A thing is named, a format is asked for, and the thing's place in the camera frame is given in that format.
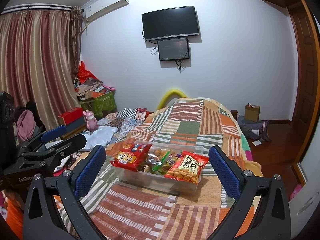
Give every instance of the air conditioner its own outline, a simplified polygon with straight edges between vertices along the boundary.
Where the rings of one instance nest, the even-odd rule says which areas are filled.
[[[85,8],[85,17],[88,22],[129,4],[129,0],[98,0]]]

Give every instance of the curtain rod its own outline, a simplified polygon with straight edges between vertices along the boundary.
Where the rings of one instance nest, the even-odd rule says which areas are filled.
[[[31,3],[31,4],[20,4],[14,5],[4,8],[2,14],[22,11],[22,10],[31,10],[31,9],[53,9],[53,10],[64,10],[64,11],[71,11],[72,6],[67,5],[59,5],[59,4],[38,4],[38,3]]]

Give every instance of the television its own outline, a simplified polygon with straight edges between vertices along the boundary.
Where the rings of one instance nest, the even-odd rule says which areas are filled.
[[[194,6],[144,13],[142,24],[145,41],[200,34]]]
[[[159,60],[189,59],[188,38],[171,38],[158,41]]]

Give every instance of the wooden floor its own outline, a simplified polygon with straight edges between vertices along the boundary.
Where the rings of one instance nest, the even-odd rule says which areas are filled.
[[[298,184],[292,164],[302,145],[302,140],[288,124],[270,124],[268,134],[272,142],[263,142],[254,146],[253,140],[248,140],[252,158],[253,161],[261,164],[264,177],[270,178],[276,173],[281,175],[289,198]]]

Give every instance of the patchwork quilt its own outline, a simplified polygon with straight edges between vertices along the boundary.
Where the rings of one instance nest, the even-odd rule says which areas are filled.
[[[210,164],[203,169],[195,195],[168,195],[119,181],[109,160],[127,142],[143,140],[179,145],[218,145],[244,169],[248,142],[223,105],[208,98],[181,98],[148,116],[127,137],[106,148],[107,158],[88,195],[81,202],[107,239],[200,240],[214,231],[234,203]],[[57,200],[67,229],[76,235]],[[244,233],[254,215],[253,204],[237,235]]]

